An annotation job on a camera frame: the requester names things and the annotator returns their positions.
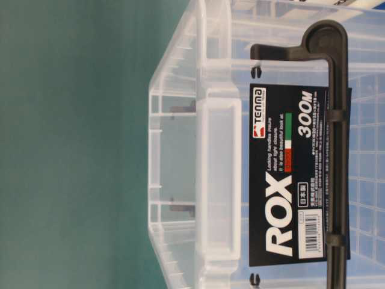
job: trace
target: product label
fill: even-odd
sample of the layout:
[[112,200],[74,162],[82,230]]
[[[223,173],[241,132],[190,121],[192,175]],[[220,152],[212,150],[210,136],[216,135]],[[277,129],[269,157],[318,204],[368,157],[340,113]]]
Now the product label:
[[326,260],[328,88],[250,86],[250,266]]

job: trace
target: teal green wall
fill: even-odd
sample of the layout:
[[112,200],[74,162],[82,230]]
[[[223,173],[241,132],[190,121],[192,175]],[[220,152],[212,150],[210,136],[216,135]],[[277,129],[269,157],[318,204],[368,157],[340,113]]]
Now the teal green wall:
[[0,2],[0,288],[165,288],[147,88],[186,5]]

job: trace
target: box handle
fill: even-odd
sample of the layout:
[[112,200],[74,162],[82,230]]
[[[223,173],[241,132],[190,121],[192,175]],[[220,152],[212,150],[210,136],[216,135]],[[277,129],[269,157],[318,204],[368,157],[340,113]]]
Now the box handle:
[[[327,244],[327,288],[345,289],[348,234],[348,36],[343,26],[322,20],[310,26],[300,46],[279,47],[254,44],[253,60],[326,60],[329,67],[329,217]],[[251,75],[260,76],[260,67]]]

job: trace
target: italian flag graphic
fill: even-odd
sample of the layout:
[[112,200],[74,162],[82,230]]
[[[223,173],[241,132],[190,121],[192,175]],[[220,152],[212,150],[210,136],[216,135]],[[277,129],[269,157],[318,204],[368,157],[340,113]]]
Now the italian flag graphic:
[[292,113],[285,113],[285,173],[292,172]]

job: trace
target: transparent plastic container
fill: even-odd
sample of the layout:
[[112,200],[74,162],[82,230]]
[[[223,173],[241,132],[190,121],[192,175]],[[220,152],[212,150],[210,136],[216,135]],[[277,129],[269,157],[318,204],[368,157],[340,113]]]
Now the transparent plastic container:
[[385,288],[385,13],[273,0],[192,0],[149,88],[149,234],[169,288],[325,288],[326,262],[249,267],[250,83],[328,86],[325,61],[263,61],[316,21],[349,37],[348,288]]

